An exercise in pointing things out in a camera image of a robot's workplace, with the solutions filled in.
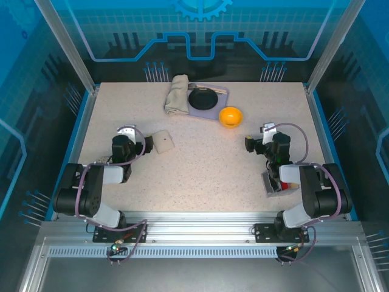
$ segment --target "orange bowl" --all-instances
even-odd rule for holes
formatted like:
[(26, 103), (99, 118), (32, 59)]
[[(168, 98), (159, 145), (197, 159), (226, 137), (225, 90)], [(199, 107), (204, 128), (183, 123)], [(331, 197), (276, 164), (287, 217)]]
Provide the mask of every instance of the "orange bowl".
[(239, 109), (228, 106), (220, 111), (219, 120), (226, 128), (236, 128), (242, 122), (243, 114)]

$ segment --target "table surface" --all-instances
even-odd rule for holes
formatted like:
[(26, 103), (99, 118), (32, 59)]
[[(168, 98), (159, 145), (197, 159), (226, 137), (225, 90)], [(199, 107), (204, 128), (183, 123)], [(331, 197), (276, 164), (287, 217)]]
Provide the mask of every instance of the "table surface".
[[(145, 135), (168, 130), (175, 148), (155, 149), (132, 165), (125, 184), (103, 186), (103, 200), (123, 211), (268, 212), (285, 210), (301, 201), (301, 192), (268, 198), (260, 174), (264, 156), (246, 152), (244, 138), (260, 137), (263, 123), (291, 122), (309, 140), (308, 162), (324, 163), (311, 112), (301, 83), (225, 83), (228, 106), (243, 112), (235, 129), (216, 120), (164, 112), (169, 83), (102, 83), (79, 162), (111, 155), (112, 138), (123, 125), (136, 125)], [(305, 153), (302, 134), (280, 127), (291, 137), (291, 160)]]

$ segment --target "beige towel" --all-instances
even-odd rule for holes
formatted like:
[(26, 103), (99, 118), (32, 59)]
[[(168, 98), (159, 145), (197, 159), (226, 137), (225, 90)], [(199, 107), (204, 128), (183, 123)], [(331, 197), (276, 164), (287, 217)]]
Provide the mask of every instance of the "beige towel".
[(170, 92), (165, 102), (165, 112), (167, 114), (189, 114), (188, 83), (187, 75), (177, 75), (173, 78)]

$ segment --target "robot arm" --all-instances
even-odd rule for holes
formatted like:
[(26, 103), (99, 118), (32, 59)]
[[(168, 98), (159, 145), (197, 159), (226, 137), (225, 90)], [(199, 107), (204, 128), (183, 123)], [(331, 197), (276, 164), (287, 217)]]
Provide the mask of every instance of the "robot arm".
[[(323, 167), (334, 178), (342, 199), (340, 213), (351, 211), (351, 198), (338, 165), (324, 164)], [(284, 183), (301, 185), (302, 203), (283, 212), (287, 228), (297, 228), (313, 219), (330, 216), (337, 209), (337, 195), (325, 173), (312, 165), (282, 165), (280, 179)]]
[[(145, 153), (153, 149), (153, 138), (145, 138)], [(126, 163), (133, 160), (142, 152), (143, 145), (135, 141), (135, 135), (127, 133), (115, 136), (112, 139), (113, 163)], [(70, 216), (75, 215), (75, 199), (83, 173), (82, 164), (68, 164), (62, 175), (60, 184), (53, 200), (53, 209), (57, 213)], [(118, 184), (127, 182), (131, 175), (131, 164), (123, 166), (92, 165), (88, 170), (81, 191), (79, 212), (98, 226), (110, 228), (125, 228), (126, 221), (123, 213), (112, 209), (102, 202), (102, 188), (104, 184)]]
[[(330, 216), (337, 210), (336, 191), (325, 173), (312, 165), (295, 165), (289, 156), (290, 137), (277, 132), (274, 123), (266, 123), (261, 128), (263, 137), (245, 138), (248, 152), (255, 150), (257, 155), (267, 159), (266, 168), (270, 183), (276, 192), (281, 192), (281, 183), (294, 183), (301, 187), (302, 203), (278, 213), (274, 221), (274, 230), (281, 241), (288, 241), (293, 234), (313, 219)], [(325, 164), (325, 169), (334, 178), (341, 196), (340, 214), (351, 211), (352, 203), (343, 176), (336, 164)]]

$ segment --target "glass panel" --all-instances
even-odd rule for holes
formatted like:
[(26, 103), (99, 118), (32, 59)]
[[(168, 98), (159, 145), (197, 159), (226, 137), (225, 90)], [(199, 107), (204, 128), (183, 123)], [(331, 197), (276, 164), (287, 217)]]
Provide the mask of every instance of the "glass panel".
[(275, 259), (131, 259), (115, 269), (102, 259), (58, 258), (44, 278), (42, 292), (106, 291), (112, 283), (118, 291), (362, 291), (345, 247), (316, 247), (292, 267)]
[(0, 283), (16, 291), (85, 89), (33, 1), (0, 7)]
[(366, 1), (317, 88), (367, 234), (389, 231), (388, 12), (388, 1)]
[(53, 3), (96, 82), (306, 82), (349, 0)]

